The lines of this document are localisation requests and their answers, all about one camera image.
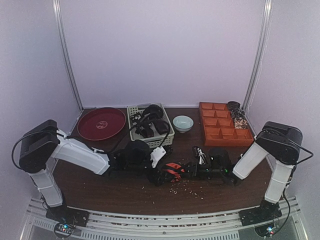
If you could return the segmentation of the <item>red navy striped tie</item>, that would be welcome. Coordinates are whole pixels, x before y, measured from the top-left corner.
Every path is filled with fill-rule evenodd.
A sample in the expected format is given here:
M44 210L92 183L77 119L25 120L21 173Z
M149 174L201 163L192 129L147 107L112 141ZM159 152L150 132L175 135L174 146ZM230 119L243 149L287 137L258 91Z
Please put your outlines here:
M179 163L170 162L161 167L161 177L165 183L177 183L185 173L185 169Z

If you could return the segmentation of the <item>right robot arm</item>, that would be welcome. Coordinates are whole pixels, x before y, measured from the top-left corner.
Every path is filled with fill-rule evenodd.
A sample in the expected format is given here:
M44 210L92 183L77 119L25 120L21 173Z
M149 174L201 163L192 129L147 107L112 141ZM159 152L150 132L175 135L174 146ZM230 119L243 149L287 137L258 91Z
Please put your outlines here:
M229 161L229 154L219 147L211 149L206 156L201 148L195 148L198 162L184 164L182 172L188 177L221 177L231 186L239 185L265 159L274 159L270 181L264 197L256 210L259 220L268 220L279 208L279 201L285 196L293 174L300 164L303 133L294 126L268 121L255 136L253 143L239 157L235 164Z

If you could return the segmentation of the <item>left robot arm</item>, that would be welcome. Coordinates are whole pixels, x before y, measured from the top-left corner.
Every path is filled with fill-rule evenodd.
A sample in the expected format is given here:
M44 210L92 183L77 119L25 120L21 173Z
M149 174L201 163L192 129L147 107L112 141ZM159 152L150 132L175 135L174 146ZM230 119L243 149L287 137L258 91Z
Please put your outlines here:
M30 176L44 198L47 210L61 222L67 222L72 218L72 211L51 170L47 169L49 160L67 162L99 176L112 171L138 171L158 185L162 179L157 165L166 155L168 150L163 145L152 149L142 140L130 141L120 150L116 147L110 151L97 149L67 135L55 120L49 119L15 142L11 161Z

